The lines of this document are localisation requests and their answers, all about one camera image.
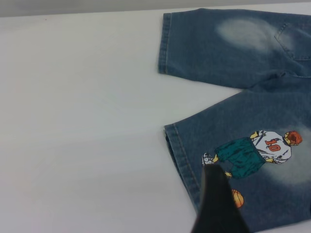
denim shorts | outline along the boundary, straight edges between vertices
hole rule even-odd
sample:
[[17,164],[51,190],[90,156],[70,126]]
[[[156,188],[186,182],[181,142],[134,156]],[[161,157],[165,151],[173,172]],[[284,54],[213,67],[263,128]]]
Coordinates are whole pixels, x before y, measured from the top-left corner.
[[[158,70],[244,89],[165,126],[196,210],[201,156],[208,154],[242,195],[239,209],[252,232],[311,218],[311,16],[208,9],[164,14]],[[217,148],[223,148],[219,157]]]

black object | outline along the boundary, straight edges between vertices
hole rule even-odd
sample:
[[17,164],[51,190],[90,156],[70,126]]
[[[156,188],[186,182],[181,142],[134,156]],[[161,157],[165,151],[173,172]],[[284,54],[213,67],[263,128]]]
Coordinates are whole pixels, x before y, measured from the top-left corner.
[[191,233],[250,233],[219,165],[203,166],[201,209]]

red hair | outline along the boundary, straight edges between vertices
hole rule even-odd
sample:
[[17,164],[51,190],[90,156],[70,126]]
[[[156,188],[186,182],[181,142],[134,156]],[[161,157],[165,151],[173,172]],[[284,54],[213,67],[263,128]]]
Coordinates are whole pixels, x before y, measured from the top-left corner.
[[297,131],[289,131],[286,138],[291,141],[291,144],[299,144],[302,142],[302,137]]

white jersey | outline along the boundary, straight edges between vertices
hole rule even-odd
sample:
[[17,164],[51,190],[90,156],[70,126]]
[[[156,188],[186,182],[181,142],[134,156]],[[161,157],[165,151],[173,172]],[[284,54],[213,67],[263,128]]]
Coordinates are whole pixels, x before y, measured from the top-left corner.
[[266,159],[273,159],[275,163],[286,162],[292,155],[291,147],[285,139],[276,132],[260,130],[258,137],[252,139],[259,154]]

orange basketball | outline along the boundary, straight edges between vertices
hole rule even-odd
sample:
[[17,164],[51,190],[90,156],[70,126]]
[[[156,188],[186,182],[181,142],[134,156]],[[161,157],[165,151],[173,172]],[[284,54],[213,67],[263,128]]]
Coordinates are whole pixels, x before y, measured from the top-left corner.
[[234,199],[237,207],[240,208],[241,206],[243,206],[244,198],[243,198],[242,194],[239,191],[233,189],[232,195],[233,195],[233,199]]

